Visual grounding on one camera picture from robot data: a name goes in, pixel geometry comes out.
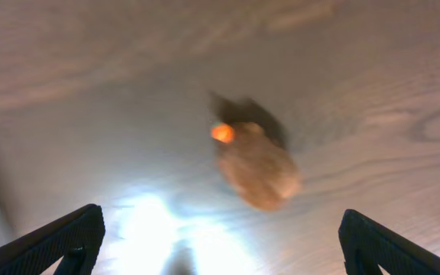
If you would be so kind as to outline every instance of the orange light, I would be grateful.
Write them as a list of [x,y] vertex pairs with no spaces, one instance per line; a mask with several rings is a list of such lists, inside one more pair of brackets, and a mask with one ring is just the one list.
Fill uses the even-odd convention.
[[234,140],[234,128],[225,123],[216,125],[212,129],[212,138],[223,143],[229,143]]

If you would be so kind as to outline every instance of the wooden surface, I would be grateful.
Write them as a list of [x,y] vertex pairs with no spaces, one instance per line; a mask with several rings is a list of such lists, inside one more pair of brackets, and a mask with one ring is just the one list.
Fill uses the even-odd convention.
[[[209,91],[287,128],[284,210],[218,174]],[[440,256],[440,1],[0,0],[0,196],[18,234],[102,205],[96,274],[341,274],[347,208]]]

